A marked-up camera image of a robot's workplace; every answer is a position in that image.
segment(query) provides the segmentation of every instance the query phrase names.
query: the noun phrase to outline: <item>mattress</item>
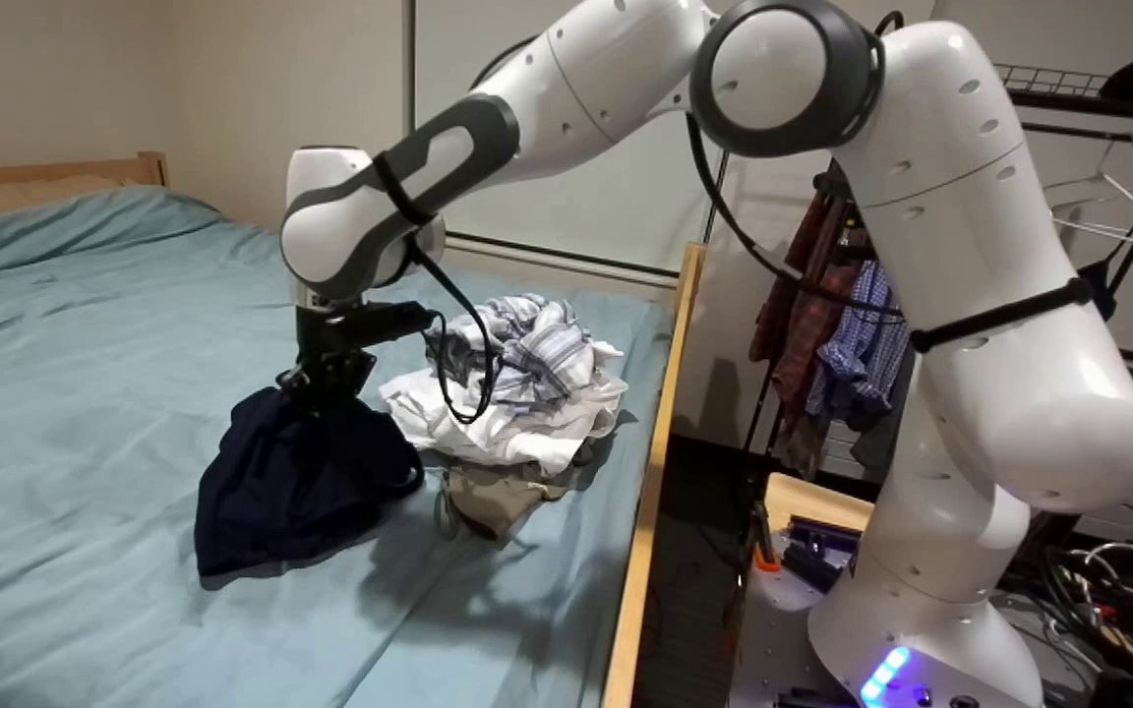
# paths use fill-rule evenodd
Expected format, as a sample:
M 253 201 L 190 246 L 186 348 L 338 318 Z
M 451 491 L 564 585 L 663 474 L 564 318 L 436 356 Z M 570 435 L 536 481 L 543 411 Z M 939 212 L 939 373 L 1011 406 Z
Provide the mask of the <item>mattress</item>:
M 228 407 L 295 356 L 275 241 L 164 189 L 0 220 L 0 702 L 596 702 L 670 306 L 543 292 L 627 348 L 609 454 L 512 542 L 439 534 L 436 470 L 321 563 L 195 581 L 195 481 Z M 425 276 L 376 292 L 451 314 Z M 376 347 L 376 381 L 425 366 Z

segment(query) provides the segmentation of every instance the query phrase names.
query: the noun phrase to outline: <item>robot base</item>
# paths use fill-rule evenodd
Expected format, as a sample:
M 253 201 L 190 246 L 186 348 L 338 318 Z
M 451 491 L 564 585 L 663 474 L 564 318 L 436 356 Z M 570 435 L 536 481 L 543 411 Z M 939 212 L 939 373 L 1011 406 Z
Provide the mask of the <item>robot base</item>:
M 931 600 L 902 581 L 840 574 L 809 610 L 818 660 L 864 708 L 1040 708 L 1025 642 L 990 600 Z

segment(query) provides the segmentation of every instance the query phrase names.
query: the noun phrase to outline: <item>floor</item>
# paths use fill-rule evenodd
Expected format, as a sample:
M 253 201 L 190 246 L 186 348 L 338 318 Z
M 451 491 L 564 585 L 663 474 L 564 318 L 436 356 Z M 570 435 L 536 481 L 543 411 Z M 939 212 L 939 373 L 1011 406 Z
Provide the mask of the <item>floor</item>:
M 746 470 L 758 470 L 751 454 L 674 435 L 636 672 L 641 708 L 727 698 L 727 610 Z

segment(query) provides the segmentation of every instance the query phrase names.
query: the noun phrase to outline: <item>robotic arm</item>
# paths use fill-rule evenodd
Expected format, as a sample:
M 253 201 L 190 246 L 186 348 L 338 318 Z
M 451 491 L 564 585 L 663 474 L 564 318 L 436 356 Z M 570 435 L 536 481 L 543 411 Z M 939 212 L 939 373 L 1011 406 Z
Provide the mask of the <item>robotic arm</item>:
M 301 284 L 301 348 L 342 309 L 369 318 L 363 293 L 436 209 L 570 168 L 659 108 L 687 108 L 742 155 L 832 149 L 922 335 L 860 555 L 809 613 L 822 664 L 864 702 L 1041 702 L 988 589 L 1030 507 L 1133 491 L 1133 376 L 1076 297 L 1016 106 L 954 24 L 877 41 L 826 0 L 738 0 L 727 14 L 581 0 L 369 166 L 346 149 L 291 161 L 282 259 Z

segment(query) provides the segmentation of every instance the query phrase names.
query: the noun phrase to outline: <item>wooden headboard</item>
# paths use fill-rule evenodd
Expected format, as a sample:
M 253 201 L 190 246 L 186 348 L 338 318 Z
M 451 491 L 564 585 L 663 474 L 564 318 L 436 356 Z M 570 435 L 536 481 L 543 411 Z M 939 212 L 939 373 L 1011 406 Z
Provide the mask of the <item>wooden headboard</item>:
M 0 212 L 101 192 L 116 186 L 164 186 L 162 153 L 120 161 L 0 166 Z

